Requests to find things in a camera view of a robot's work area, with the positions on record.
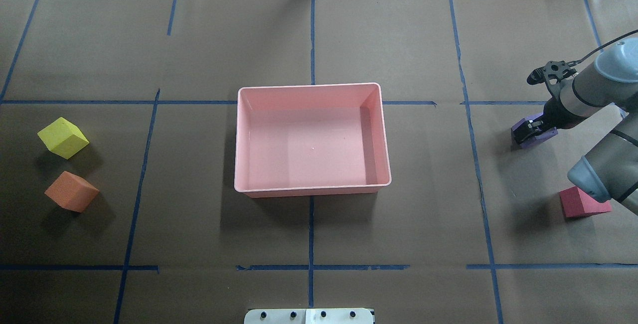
pink plastic tray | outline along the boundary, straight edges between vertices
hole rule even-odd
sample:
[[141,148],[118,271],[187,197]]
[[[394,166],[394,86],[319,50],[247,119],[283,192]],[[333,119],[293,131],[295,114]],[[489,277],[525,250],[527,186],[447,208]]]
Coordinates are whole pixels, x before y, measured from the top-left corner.
[[378,84],[239,90],[238,192],[249,197],[372,193],[390,181]]

black cable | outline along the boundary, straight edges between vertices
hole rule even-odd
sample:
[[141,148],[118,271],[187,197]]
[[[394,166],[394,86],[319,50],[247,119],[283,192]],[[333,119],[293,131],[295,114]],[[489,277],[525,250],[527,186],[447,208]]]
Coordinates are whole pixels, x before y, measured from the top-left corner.
[[618,41],[618,40],[622,40],[623,38],[629,36],[629,35],[633,35],[634,33],[638,33],[638,29],[635,29],[634,31],[629,31],[628,33],[625,33],[622,36],[618,36],[615,39],[609,41],[608,43],[604,44],[604,45],[600,45],[599,47],[597,47],[595,50],[593,50],[591,53],[588,53],[585,55],[584,58],[581,58],[581,60],[576,60],[576,61],[569,61],[567,63],[567,65],[569,66],[575,66],[578,65],[579,63],[582,63],[584,60],[587,60],[588,57],[592,56],[593,54],[596,53],[596,51],[599,51],[600,49],[604,49],[605,47],[608,47],[609,45],[613,44],[614,42]]

metal bracket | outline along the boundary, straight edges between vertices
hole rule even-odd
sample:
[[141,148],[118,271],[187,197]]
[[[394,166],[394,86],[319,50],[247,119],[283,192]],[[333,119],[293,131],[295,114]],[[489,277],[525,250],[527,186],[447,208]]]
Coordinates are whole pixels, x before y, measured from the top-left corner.
[[[527,77],[527,83],[530,85],[545,83],[547,91],[554,99],[558,99],[560,90],[564,86],[561,81],[576,74],[576,70],[572,69],[565,61],[549,61],[544,67],[533,70]],[[556,80],[556,83],[551,83],[550,80]]]
[[250,310],[244,324],[374,324],[374,310],[365,308]]

